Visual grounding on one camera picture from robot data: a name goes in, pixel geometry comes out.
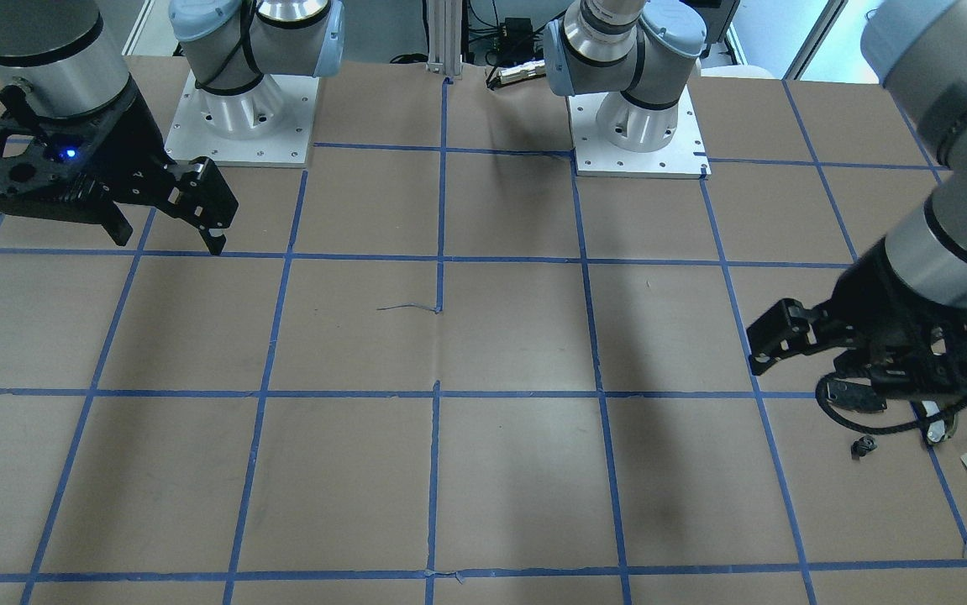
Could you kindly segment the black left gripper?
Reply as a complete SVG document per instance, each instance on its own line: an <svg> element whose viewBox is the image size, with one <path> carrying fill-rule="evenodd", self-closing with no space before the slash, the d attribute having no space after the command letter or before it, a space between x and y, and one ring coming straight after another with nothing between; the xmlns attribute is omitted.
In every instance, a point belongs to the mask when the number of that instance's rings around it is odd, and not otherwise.
<svg viewBox="0 0 967 605"><path fill-rule="evenodd" d="M883 242L872 246L816 307L782 298L747 328L749 367L763 375L780 360L841 349L832 372L817 380L817 405L833 421L830 378L870 384L889 401L934 401L933 420L967 408L967 303L941 305L902 283Z"/></svg>

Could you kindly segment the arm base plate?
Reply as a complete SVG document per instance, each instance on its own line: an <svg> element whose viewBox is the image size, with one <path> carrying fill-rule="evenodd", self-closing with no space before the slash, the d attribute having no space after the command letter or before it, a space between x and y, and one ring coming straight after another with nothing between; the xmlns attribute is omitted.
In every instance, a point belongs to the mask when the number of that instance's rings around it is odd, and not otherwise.
<svg viewBox="0 0 967 605"><path fill-rule="evenodd" d="M305 169L321 83L315 77L267 74L252 91L219 96L200 91L190 74L166 152L179 162L207 156L219 167Z"/></svg>
<svg viewBox="0 0 967 605"><path fill-rule="evenodd" d="M620 92L567 99L580 176L701 179L711 175L690 91L664 110L634 106Z"/></svg>

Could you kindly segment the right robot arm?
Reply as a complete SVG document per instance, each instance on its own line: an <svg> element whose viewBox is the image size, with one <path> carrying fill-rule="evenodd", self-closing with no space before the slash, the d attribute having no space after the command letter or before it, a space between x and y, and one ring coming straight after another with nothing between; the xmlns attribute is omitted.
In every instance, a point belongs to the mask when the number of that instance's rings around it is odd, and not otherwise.
<svg viewBox="0 0 967 605"><path fill-rule="evenodd" d="M151 207L221 254L238 200L215 160L229 141L299 134L282 79L337 74L340 1L172 1L190 64L186 116L210 145L166 149L137 81L94 1L0 1L0 212L95 224L116 245L133 229L122 204Z"/></svg>

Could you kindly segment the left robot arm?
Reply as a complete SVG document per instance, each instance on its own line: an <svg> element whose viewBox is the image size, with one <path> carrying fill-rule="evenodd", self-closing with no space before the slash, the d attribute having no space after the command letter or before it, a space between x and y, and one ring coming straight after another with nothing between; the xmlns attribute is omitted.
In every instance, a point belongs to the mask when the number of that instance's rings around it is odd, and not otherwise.
<svg viewBox="0 0 967 605"><path fill-rule="evenodd" d="M679 1L575 1L542 32L549 87L602 96L602 142L632 154L675 137L679 102L705 46L705 23ZM749 369L839 350L817 405L843 410L935 402L930 422L967 408L967 1L886 1L860 49L951 176L837 280L816 307L783 298L747 328Z"/></svg>

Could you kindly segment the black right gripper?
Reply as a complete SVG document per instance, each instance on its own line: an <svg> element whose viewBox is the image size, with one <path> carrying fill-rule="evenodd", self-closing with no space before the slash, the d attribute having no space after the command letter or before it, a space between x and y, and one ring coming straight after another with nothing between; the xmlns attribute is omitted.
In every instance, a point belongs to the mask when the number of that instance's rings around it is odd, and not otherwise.
<svg viewBox="0 0 967 605"><path fill-rule="evenodd" d="M134 229L121 206L137 204L190 224L222 255L238 200L211 158L169 157L137 85L73 118L38 115L26 85L3 86L0 103L0 212L96 224L125 246Z"/></svg>

